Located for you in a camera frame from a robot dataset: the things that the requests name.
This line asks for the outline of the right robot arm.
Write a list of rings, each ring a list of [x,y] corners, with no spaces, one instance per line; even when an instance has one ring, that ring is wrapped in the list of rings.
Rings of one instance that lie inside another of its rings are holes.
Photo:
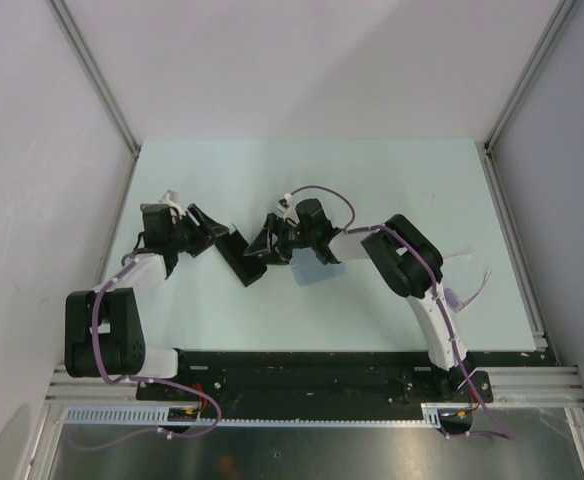
[[[311,250],[323,265],[370,261],[389,289],[407,300],[417,319],[428,357],[441,369],[433,376],[435,393],[456,401],[468,391],[469,378],[461,369],[468,349],[452,316],[460,304],[443,285],[444,258],[405,216],[349,230],[334,226],[319,200],[294,203],[287,196],[267,215],[244,255],[284,265],[300,250]]]

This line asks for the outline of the black glasses case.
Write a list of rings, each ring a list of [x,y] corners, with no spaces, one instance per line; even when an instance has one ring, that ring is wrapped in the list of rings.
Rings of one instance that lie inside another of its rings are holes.
[[[216,241],[215,247],[244,287],[261,279],[267,271],[259,258],[245,255],[248,242],[234,225]]]

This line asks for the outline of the light blue cleaning cloth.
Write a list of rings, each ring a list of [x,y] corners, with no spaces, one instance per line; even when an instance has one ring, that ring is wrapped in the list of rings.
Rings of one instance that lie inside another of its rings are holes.
[[[311,249],[296,250],[289,266],[300,287],[325,282],[346,273],[344,264],[322,264]]]

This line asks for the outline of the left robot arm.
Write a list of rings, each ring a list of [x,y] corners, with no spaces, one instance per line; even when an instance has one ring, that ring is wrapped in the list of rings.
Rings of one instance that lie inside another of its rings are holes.
[[[120,270],[66,298],[64,365],[73,378],[102,378],[108,384],[158,378],[159,389],[179,400],[191,392],[193,376],[178,366],[175,349],[145,339],[141,304],[171,276],[180,254],[195,258],[230,230],[194,204],[182,208],[164,200],[143,204],[140,211],[138,245],[123,257]]]

